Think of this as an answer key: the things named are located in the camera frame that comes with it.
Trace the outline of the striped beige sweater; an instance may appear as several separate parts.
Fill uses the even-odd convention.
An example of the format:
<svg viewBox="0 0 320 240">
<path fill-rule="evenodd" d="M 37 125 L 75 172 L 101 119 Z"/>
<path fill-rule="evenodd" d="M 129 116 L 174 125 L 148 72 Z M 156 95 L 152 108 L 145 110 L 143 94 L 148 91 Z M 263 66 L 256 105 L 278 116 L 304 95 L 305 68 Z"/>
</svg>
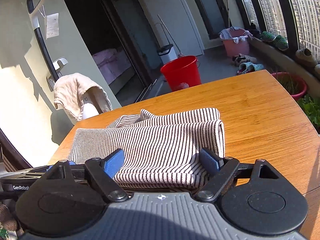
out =
<svg viewBox="0 0 320 240">
<path fill-rule="evenodd" d="M 225 156 L 225 130 L 216 108 L 154 115 L 122 115 L 106 128 L 79 128 L 68 160 L 84 164 L 117 149 L 124 164 L 114 180 L 125 189 L 196 190 L 209 180 L 200 150 Z"/>
</svg>

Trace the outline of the beige towel on chair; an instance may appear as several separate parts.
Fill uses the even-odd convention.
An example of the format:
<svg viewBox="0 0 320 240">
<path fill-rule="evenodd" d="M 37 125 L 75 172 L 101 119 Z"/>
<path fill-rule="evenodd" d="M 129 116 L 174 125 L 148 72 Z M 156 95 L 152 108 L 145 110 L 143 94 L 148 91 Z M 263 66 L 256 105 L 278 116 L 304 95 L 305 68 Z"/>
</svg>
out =
<svg viewBox="0 0 320 240">
<path fill-rule="evenodd" d="M 56 81 L 54 106 L 63 109 L 73 124 L 113 109 L 104 89 L 80 73 L 62 76 Z"/>
</svg>

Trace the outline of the red plastic bucket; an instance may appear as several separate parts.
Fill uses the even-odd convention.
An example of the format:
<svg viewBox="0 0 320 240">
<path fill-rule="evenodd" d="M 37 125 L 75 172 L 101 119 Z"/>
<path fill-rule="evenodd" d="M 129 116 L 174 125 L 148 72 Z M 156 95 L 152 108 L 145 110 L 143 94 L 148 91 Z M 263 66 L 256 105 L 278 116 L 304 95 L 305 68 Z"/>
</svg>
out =
<svg viewBox="0 0 320 240">
<path fill-rule="evenodd" d="M 161 73 L 173 92 L 202 84 L 195 56 L 172 60 L 161 68 Z"/>
</svg>

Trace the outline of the teal slippers on floor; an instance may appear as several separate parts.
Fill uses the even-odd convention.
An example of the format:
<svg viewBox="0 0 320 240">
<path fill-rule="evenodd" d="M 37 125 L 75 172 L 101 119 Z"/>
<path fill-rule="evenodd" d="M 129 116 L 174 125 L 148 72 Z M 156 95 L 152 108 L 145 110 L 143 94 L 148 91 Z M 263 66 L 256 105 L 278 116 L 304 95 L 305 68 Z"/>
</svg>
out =
<svg viewBox="0 0 320 240">
<path fill-rule="evenodd" d="M 264 69 L 263 64 L 255 64 L 252 62 L 245 62 L 239 65 L 239 69 L 237 71 L 237 75 L 252 73 L 256 71 L 260 71 Z"/>
</svg>

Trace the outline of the pink bedding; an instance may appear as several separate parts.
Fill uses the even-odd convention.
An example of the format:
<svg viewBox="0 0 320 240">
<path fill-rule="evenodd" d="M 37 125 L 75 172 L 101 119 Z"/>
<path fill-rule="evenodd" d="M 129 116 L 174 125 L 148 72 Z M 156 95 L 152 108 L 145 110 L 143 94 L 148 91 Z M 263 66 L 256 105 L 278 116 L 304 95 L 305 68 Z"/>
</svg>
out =
<svg viewBox="0 0 320 240">
<path fill-rule="evenodd" d="M 105 49 L 92 57 L 108 85 L 131 67 L 131 62 L 122 48 Z"/>
</svg>

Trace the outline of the green leafy lettuce plant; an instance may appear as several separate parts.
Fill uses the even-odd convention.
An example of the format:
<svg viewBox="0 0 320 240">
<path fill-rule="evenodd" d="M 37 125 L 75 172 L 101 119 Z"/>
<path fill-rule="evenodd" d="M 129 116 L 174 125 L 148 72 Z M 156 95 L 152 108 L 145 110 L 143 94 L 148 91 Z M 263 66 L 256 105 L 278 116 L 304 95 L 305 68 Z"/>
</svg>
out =
<svg viewBox="0 0 320 240">
<path fill-rule="evenodd" d="M 319 133 L 320 129 L 320 100 L 313 98 L 306 94 L 303 98 L 298 100 L 298 104 L 303 112 L 306 114 L 316 131 Z"/>
</svg>

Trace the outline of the brown shoes on floor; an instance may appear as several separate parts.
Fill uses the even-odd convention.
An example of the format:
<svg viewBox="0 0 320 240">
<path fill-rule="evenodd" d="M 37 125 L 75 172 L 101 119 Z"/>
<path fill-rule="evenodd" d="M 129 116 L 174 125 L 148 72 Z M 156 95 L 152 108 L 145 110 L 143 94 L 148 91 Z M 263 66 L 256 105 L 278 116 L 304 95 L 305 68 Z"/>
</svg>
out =
<svg viewBox="0 0 320 240">
<path fill-rule="evenodd" d="M 238 55 L 232 57 L 232 61 L 233 61 L 234 65 L 236 67 L 238 67 L 242 63 L 247 63 L 247 62 L 256 63 L 257 59 L 255 57 L 251 57 L 248 55 L 238 54 Z"/>
</svg>

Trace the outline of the red basin with grass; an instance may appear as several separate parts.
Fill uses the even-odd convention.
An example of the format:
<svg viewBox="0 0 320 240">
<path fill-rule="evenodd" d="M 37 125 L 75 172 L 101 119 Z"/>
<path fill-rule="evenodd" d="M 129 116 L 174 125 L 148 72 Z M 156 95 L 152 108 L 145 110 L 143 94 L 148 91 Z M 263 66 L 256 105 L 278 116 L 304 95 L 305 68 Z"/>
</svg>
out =
<svg viewBox="0 0 320 240">
<path fill-rule="evenodd" d="M 295 101 L 298 101 L 307 94 L 308 85 L 300 76 L 287 72 L 272 73 L 272 76 L 282 85 L 282 87 Z"/>
</svg>

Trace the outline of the white trash bin black lid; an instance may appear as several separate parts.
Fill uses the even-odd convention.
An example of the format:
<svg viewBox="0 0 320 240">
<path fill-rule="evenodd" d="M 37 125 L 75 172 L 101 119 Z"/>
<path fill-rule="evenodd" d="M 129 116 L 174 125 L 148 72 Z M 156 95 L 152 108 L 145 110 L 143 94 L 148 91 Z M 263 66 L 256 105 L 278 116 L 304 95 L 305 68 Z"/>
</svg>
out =
<svg viewBox="0 0 320 240">
<path fill-rule="evenodd" d="M 159 57 L 163 64 L 167 64 L 175 59 L 177 59 L 177 54 L 174 50 L 173 44 L 165 45 L 157 50 Z"/>
</svg>

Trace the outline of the pink laundry basket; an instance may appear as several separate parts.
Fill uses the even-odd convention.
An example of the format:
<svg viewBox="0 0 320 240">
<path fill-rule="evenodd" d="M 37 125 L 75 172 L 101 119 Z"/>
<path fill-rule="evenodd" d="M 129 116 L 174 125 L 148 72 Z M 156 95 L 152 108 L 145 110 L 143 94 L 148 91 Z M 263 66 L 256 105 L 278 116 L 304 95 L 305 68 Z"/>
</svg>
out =
<svg viewBox="0 0 320 240">
<path fill-rule="evenodd" d="M 240 27 L 230 27 L 219 32 L 219 38 L 225 46 L 228 57 L 238 54 L 249 54 L 249 40 L 253 35 Z"/>
</svg>

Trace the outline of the green slipper on sill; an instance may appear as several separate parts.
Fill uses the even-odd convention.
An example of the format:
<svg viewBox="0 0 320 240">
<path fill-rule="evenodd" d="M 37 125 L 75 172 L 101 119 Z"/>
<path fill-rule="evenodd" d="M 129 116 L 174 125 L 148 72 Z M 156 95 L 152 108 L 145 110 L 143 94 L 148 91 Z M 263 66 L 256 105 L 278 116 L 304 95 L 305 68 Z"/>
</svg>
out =
<svg viewBox="0 0 320 240">
<path fill-rule="evenodd" d="M 275 47 L 281 51 L 286 51 L 289 48 L 287 40 L 281 35 L 276 36 L 273 42 Z"/>
<path fill-rule="evenodd" d="M 260 34 L 260 39 L 264 42 L 271 43 L 276 39 L 276 36 L 271 32 L 263 31 Z"/>
</svg>

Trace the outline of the beige shoe on sill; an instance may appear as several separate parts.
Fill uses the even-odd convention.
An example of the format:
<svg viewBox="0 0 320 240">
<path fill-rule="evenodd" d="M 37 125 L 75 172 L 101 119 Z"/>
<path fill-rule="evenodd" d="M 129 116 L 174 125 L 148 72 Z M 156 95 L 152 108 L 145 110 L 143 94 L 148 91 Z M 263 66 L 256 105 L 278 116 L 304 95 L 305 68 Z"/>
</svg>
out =
<svg viewBox="0 0 320 240">
<path fill-rule="evenodd" d="M 318 77 L 320 77 L 320 64 L 317 64 L 314 68 L 315 73 Z"/>
<path fill-rule="evenodd" d="M 315 68 L 318 64 L 318 61 L 308 48 L 297 50 L 295 57 L 297 62 L 308 68 Z"/>
</svg>

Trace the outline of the white paper tag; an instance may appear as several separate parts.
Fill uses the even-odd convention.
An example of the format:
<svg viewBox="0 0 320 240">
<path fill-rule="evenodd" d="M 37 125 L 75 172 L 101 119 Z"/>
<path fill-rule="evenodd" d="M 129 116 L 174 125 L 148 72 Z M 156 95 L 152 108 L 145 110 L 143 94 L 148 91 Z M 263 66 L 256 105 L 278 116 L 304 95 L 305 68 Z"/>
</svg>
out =
<svg viewBox="0 0 320 240">
<path fill-rule="evenodd" d="M 46 39 L 59 36 L 59 13 L 46 15 L 44 18 Z"/>
</svg>

